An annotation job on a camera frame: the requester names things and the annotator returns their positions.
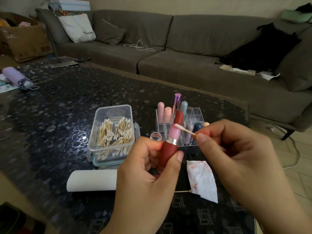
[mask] person's left hand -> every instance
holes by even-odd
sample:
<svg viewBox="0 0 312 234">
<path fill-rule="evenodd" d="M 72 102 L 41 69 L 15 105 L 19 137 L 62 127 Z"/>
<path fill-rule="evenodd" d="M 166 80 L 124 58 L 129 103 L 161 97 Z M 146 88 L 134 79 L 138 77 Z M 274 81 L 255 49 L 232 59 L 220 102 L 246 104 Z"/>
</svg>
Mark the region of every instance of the person's left hand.
<svg viewBox="0 0 312 234">
<path fill-rule="evenodd" d="M 162 142 L 140 137 L 117 170 L 114 211 L 104 233 L 155 234 L 165 220 L 174 196 L 183 152 L 177 151 L 155 178 Z"/>
</svg>

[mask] tile floor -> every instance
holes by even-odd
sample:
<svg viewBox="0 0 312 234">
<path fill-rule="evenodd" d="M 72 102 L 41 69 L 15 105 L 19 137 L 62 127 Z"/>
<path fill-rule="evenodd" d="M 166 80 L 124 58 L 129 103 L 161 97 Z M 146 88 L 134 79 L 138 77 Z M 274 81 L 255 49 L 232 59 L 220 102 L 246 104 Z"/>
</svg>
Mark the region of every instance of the tile floor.
<svg viewBox="0 0 312 234">
<path fill-rule="evenodd" d="M 251 128 L 259 133 L 269 136 L 275 147 L 276 153 L 283 166 L 291 166 L 297 158 L 297 151 L 290 139 L 281 141 L 283 133 L 278 129 L 270 130 L 272 126 L 257 120 L 251 120 Z M 312 128 L 304 133 L 295 132 L 291 136 L 295 140 L 297 149 L 301 154 L 299 163 L 290 169 L 285 170 L 285 174 L 291 187 L 302 207 L 312 216 Z M 45 234 L 56 234 L 56 229 L 37 211 L 26 197 L 20 193 L 6 177 L 0 173 L 0 186 L 6 187 L 0 192 L 0 204 L 5 201 L 10 202 L 20 208 L 25 213 L 34 218 L 47 223 Z M 257 233 L 262 231 L 257 224 Z"/>
</svg>

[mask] acrylic organizer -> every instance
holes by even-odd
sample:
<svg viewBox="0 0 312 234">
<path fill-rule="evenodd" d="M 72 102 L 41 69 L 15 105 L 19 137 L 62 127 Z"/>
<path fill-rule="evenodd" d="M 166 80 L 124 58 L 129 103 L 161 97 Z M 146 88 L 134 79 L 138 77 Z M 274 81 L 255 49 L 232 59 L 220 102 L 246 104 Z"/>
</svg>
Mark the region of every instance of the acrylic organizer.
<svg viewBox="0 0 312 234">
<path fill-rule="evenodd" d="M 111 138 L 109 144 L 107 141 L 104 141 L 101 135 L 103 133 L 103 123 L 107 123 L 107 121 L 111 123 L 107 130 L 111 132 L 105 134 Z M 121 127 L 122 130 L 124 129 L 123 131 L 128 132 L 127 136 L 129 139 L 125 140 L 125 143 L 119 144 L 118 140 L 123 139 L 122 135 L 115 135 L 117 134 L 116 129 L 120 128 L 118 124 L 121 125 L 121 122 L 124 122 Z M 127 157 L 134 142 L 135 132 L 130 105 L 103 107 L 96 110 L 88 144 L 88 150 L 92 152 L 93 165 L 96 167 L 107 167 L 121 164 Z"/>
<path fill-rule="evenodd" d="M 170 130 L 171 124 L 174 122 L 174 116 L 163 116 L 162 119 L 158 120 L 157 110 L 156 110 L 156 130 L 162 135 L 162 139 L 165 140 Z M 182 126 L 186 127 L 188 123 L 195 124 L 197 122 L 204 123 L 204 118 L 202 117 L 200 108 L 187 108 L 186 115 L 183 117 Z M 185 138 L 187 132 L 181 131 L 180 139 L 178 141 L 178 146 L 190 146 L 197 145 L 192 138 Z"/>
</svg>

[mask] white paper roll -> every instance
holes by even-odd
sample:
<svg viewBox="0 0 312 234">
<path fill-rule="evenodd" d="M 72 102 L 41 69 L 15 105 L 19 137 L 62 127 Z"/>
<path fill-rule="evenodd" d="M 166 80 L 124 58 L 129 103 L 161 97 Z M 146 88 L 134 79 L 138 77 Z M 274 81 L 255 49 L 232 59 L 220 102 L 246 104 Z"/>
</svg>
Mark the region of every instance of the white paper roll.
<svg viewBox="0 0 312 234">
<path fill-rule="evenodd" d="M 116 190 L 117 169 L 77 170 L 67 181 L 67 191 L 108 191 Z"/>
</svg>

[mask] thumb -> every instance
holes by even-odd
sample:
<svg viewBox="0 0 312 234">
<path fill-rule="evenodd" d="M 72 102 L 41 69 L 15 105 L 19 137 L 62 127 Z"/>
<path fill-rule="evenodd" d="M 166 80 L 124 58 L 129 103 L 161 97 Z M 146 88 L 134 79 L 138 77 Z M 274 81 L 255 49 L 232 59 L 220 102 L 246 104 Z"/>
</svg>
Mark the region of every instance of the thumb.
<svg viewBox="0 0 312 234">
<path fill-rule="evenodd" d="M 175 191 L 183 157 L 184 153 L 177 151 L 168 160 L 166 167 L 156 181 L 161 189 L 166 189 L 168 192 Z"/>
<path fill-rule="evenodd" d="M 222 151 L 221 147 L 213 139 L 208 135 L 199 133 L 196 136 L 196 141 L 218 174 L 226 172 L 229 169 L 232 159 Z"/>
</svg>

